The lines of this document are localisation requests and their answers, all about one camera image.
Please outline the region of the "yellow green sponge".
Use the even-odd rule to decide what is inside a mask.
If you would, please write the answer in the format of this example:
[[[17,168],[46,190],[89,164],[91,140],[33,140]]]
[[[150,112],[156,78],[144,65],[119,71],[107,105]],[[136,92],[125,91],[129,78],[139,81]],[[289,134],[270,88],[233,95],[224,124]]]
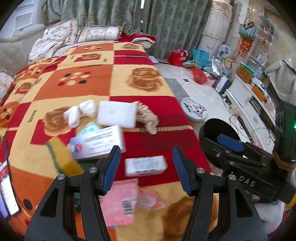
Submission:
[[[80,164],[71,156],[67,146],[58,137],[49,139],[46,146],[58,173],[64,173],[71,177],[81,175],[84,172]]]

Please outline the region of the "beige stocking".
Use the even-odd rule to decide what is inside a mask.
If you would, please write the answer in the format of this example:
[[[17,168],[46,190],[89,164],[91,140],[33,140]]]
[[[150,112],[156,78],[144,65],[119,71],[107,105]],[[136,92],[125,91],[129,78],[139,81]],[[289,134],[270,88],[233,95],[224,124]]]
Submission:
[[[158,117],[142,102],[134,101],[133,103],[137,107],[137,122],[143,123],[145,130],[149,134],[155,135],[157,133],[157,125],[159,124]]]

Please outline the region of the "teal tissue pack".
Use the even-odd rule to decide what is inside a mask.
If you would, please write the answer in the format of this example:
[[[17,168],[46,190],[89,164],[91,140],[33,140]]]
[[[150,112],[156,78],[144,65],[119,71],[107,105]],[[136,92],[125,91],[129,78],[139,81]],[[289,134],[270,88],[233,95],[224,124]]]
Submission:
[[[100,129],[100,126],[91,121],[76,136],[86,135],[88,133],[96,132]]]

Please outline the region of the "black round trash bin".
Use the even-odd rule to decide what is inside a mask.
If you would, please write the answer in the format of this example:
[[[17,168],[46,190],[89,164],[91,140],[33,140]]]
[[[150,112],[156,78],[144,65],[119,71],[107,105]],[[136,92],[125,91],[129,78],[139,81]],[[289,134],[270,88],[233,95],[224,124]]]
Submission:
[[[220,157],[216,157],[216,153],[214,156],[211,155],[210,146],[208,146],[205,142],[205,138],[217,142],[217,137],[220,134],[224,134],[227,137],[230,137],[237,141],[241,140],[234,128],[231,127],[231,125],[229,125],[227,122],[218,118],[211,118],[208,119],[201,127],[199,131],[199,141],[201,149],[204,151],[208,161],[212,163],[215,167],[222,169],[225,166],[224,163],[220,163],[222,159]]]

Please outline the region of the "smartphone with lit screen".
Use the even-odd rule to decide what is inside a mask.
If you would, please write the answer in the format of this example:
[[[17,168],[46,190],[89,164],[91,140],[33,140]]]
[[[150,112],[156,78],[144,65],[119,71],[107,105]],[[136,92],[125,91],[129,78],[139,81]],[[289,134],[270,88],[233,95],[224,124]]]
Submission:
[[[8,161],[1,164],[1,214],[8,220],[11,216],[20,212],[18,202],[10,179]]]

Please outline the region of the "cat face round stool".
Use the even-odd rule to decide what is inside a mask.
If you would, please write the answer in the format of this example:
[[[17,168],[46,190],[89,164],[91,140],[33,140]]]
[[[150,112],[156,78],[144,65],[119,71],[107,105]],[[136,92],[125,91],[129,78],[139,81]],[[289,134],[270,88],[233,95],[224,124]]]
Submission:
[[[180,105],[185,115],[192,121],[201,122],[208,116],[207,109],[189,97],[183,98]]]

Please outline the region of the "pink plastic package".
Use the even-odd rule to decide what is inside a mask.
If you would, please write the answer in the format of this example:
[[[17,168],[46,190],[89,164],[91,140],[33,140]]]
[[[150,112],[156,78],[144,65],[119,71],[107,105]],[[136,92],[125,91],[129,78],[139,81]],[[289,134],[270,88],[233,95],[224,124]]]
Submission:
[[[135,209],[144,211],[165,207],[156,191],[138,186],[138,179],[115,181],[105,196],[99,196],[104,221],[108,227],[134,224]]]

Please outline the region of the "red plastic bag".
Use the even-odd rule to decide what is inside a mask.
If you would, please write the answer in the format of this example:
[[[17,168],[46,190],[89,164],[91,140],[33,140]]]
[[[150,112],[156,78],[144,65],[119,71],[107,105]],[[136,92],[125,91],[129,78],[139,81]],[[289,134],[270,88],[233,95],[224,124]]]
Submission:
[[[192,74],[193,74],[193,79],[196,83],[198,84],[205,84],[208,80],[206,74],[203,72],[203,70],[193,67],[192,68]]]

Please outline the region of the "grey cloth on tv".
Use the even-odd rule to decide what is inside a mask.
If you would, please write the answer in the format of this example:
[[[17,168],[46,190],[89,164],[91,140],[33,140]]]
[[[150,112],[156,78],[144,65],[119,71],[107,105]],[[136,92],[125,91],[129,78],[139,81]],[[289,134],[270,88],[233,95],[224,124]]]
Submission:
[[[269,77],[278,97],[295,105],[295,70],[281,60],[267,67],[264,73]]]

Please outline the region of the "blue gift bag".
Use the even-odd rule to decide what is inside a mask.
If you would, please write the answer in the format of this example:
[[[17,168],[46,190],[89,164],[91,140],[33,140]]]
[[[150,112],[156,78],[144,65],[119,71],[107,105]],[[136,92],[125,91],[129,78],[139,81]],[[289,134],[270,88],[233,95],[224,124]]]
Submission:
[[[193,60],[196,61],[197,66],[200,69],[203,69],[209,60],[209,53],[207,51],[204,50],[193,50]]]

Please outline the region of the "striped green handbag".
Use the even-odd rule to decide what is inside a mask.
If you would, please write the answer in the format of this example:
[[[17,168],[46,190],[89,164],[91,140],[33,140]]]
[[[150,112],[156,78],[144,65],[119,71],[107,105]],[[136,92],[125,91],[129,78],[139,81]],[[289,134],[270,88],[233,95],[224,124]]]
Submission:
[[[257,36],[258,27],[254,25],[254,22],[249,24],[240,24],[239,35],[248,40],[254,40]]]

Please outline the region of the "white rolled cloth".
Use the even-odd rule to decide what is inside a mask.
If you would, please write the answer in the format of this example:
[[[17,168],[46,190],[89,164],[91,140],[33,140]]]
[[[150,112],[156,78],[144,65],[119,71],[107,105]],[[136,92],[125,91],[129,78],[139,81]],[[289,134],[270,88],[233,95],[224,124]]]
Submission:
[[[67,124],[70,128],[78,127],[80,119],[85,116],[90,118],[95,118],[97,116],[97,108],[92,99],[81,102],[79,105],[72,106],[63,113],[63,118],[67,120]]]

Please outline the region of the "white standing air conditioner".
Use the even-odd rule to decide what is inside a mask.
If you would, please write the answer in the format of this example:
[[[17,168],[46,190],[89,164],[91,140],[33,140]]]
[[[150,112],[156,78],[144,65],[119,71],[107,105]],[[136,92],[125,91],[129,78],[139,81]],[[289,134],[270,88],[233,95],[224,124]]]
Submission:
[[[231,23],[233,7],[229,1],[212,1],[210,14],[204,27],[198,50],[209,53],[209,58],[218,54],[225,42]]]

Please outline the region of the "green patterned curtain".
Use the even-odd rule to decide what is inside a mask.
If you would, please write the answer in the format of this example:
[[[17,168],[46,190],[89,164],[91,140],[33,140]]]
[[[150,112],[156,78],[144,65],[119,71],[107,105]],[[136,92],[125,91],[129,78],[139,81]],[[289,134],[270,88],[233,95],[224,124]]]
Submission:
[[[126,34],[155,37],[149,54],[169,57],[173,49],[192,53],[206,25],[211,1],[42,1],[47,25],[78,19],[79,26],[121,26]]]

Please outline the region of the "white crumpled duvet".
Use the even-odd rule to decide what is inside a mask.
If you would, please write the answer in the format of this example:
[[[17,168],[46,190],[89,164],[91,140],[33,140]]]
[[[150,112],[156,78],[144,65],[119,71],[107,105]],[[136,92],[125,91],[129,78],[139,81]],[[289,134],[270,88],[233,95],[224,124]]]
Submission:
[[[29,53],[28,64],[32,64],[38,60],[52,58],[55,52],[63,47],[66,39],[67,37],[61,40],[37,39]]]

